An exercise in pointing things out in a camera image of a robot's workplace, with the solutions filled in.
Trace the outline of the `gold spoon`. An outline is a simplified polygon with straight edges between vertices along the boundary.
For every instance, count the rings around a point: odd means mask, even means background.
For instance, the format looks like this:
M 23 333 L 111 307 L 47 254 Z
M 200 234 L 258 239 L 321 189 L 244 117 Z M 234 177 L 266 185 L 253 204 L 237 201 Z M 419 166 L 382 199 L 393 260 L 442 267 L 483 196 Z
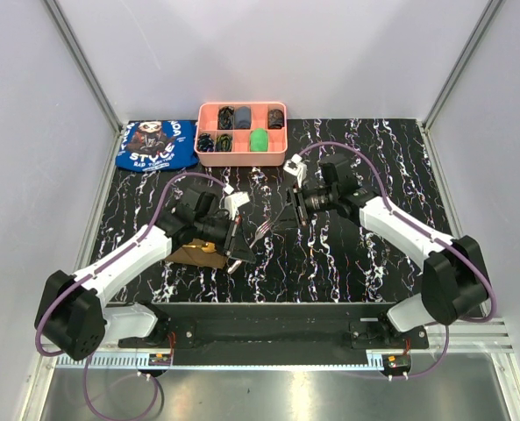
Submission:
M 210 242 L 202 242 L 200 244 L 187 244 L 184 248 L 200 250 L 203 253 L 215 253 L 217 251 L 216 246 Z

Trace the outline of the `brown cloth napkin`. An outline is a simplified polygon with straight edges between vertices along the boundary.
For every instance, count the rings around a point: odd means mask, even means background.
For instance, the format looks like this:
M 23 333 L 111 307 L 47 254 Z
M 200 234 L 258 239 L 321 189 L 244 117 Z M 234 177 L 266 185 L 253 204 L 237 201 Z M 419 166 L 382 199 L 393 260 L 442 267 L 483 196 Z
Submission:
M 200 244 L 202 242 L 209 241 L 194 239 L 190 244 Z M 183 246 L 169 255 L 166 261 L 187 266 L 216 269 L 222 269 L 227 262 L 227 258 L 219 253 L 218 250 L 215 253 L 203 253 L 200 250 L 184 248 Z

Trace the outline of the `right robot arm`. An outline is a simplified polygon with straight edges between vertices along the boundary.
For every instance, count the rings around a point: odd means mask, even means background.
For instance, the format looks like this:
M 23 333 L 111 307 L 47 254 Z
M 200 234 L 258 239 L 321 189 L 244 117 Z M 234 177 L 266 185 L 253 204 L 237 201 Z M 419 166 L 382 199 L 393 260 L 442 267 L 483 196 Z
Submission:
M 382 312 L 358 339 L 397 347 L 408 338 L 409 331 L 428 324 L 451 325 L 490 299 L 491 286 L 475 239 L 455 239 L 438 232 L 385 196 L 361 186 L 341 154 L 324 157 L 318 166 L 323 182 L 310 188 L 307 166 L 300 155 L 284 163 L 291 181 L 282 224 L 303 227 L 316 214 L 334 211 L 384 238 L 423 272 L 420 293 Z

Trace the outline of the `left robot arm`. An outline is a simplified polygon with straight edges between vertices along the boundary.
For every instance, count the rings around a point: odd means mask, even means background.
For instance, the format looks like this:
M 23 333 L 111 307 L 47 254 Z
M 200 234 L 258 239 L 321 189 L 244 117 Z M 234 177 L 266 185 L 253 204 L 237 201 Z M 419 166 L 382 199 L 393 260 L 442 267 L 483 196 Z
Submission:
M 48 339 L 57 354 L 83 360 L 100 345 L 140 339 L 150 347 L 168 340 L 168 315 L 150 303 L 110 306 L 111 299 L 155 263 L 191 241 L 210 243 L 228 259 L 253 262 L 240 209 L 246 192 L 225 198 L 204 186 L 187 189 L 170 207 L 160 206 L 151 222 L 101 260 L 69 275 L 46 280 L 34 321 L 35 339 Z

